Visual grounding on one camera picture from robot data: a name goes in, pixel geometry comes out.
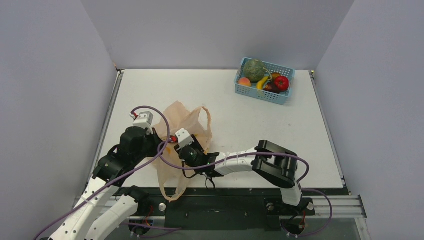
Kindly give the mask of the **fake green melon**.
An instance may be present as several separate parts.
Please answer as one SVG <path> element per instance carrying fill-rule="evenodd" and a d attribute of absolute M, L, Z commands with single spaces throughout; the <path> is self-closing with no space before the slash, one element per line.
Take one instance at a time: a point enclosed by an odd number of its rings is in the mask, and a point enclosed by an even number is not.
<path fill-rule="evenodd" d="M 267 73 L 265 64 L 259 59 L 249 59 L 243 67 L 243 76 L 251 83 L 258 83 Z"/>

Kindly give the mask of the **fake dark plum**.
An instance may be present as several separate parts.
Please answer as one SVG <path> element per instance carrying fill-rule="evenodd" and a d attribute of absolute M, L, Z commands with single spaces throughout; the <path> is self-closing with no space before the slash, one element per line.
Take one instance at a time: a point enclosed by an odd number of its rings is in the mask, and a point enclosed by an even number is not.
<path fill-rule="evenodd" d="M 264 86 L 263 91 L 274 93 L 274 94 L 279 94 L 281 92 L 281 90 L 273 82 L 268 82 Z"/>

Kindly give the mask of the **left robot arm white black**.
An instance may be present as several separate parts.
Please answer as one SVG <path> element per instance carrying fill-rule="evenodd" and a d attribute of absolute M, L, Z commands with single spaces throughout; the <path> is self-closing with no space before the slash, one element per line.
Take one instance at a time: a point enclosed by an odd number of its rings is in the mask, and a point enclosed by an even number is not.
<path fill-rule="evenodd" d="M 142 160 L 158 153 L 161 143 L 154 128 L 128 127 L 120 136 L 119 144 L 98 161 L 77 205 L 49 239 L 84 240 L 102 206 L 122 187 Z"/>

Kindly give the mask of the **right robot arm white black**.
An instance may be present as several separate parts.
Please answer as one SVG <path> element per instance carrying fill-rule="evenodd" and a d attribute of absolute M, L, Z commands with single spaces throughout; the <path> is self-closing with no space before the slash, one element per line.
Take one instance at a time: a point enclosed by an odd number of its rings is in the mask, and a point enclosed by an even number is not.
<path fill-rule="evenodd" d="M 302 207 L 300 181 L 297 177 L 300 158 L 267 140 L 256 147 L 233 152 L 206 153 L 194 135 L 179 140 L 174 147 L 184 170 L 195 171 L 207 179 L 220 178 L 234 173 L 255 172 L 280 189 L 282 207 L 294 214 Z"/>

